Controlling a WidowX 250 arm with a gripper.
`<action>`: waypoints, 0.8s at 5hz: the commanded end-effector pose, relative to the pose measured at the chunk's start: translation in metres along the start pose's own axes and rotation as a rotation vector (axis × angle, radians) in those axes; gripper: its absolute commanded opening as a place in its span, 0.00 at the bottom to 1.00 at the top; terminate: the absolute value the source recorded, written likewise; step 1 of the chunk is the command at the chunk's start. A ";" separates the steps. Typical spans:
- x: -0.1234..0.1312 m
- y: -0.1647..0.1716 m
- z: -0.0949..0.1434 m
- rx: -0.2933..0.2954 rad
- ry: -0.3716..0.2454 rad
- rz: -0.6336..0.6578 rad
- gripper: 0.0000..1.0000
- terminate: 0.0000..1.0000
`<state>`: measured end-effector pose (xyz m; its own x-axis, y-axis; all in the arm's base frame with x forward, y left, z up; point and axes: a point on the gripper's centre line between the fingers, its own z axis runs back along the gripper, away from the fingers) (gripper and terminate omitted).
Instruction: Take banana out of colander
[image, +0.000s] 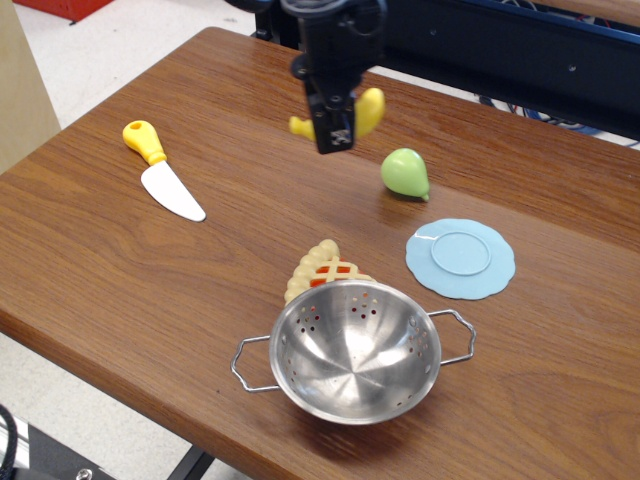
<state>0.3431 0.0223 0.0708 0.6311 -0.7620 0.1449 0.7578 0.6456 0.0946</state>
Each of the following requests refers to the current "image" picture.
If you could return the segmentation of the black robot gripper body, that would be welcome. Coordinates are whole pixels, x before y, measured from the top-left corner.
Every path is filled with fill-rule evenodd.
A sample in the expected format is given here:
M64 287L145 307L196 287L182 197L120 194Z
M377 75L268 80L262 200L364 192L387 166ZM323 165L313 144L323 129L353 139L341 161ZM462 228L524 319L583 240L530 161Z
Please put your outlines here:
M298 21L303 53L292 73L311 106L346 106L384 46L384 1L283 1Z

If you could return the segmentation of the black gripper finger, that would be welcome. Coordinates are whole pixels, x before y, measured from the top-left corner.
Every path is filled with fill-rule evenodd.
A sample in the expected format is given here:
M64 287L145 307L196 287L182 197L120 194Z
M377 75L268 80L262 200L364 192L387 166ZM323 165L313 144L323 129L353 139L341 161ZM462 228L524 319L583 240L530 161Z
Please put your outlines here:
M305 93L318 152L331 154L351 149L355 144L355 93L324 99L311 81L305 82Z

